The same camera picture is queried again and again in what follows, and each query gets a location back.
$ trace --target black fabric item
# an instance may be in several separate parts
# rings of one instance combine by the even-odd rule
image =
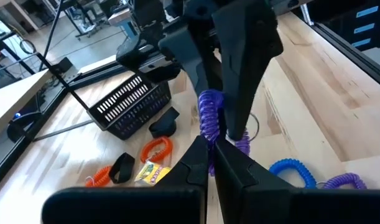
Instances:
[[[175,119],[180,115],[177,110],[171,106],[164,115],[162,115],[156,122],[152,123],[148,130],[151,132],[152,137],[159,138],[161,136],[171,136],[176,132]]]
[[[114,184],[125,183],[132,177],[133,166],[134,158],[125,152],[116,160],[108,176]]]

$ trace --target wooden table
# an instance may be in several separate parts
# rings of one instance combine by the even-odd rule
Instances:
[[[0,89],[0,131],[42,88],[51,75],[49,70],[44,70]]]
[[[355,172],[370,189],[380,189],[380,85],[293,14],[279,18],[279,34],[285,51],[271,61],[254,99],[252,112],[261,126],[250,157],[266,168],[283,158],[299,159],[317,181]],[[130,75],[117,75],[77,93],[92,105]],[[174,151],[165,161],[174,166],[199,134],[199,118],[186,74],[169,84],[170,105],[180,113],[172,136]],[[32,143],[0,185],[0,223],[39,223],[48,196],[83,186],[86,177],[123,152],[136,158],[139,170],[140,151],[152,139],[147,128],[167,108],[127,141],[89,124]],[[39,135],[88,119],[68,95]],[[256,130],[252,118],[248,129],[250,135]],[[282,177],[304,185],[295,172],[284,172]],[[215,180],[209,181],[208,223],[222,223]]]

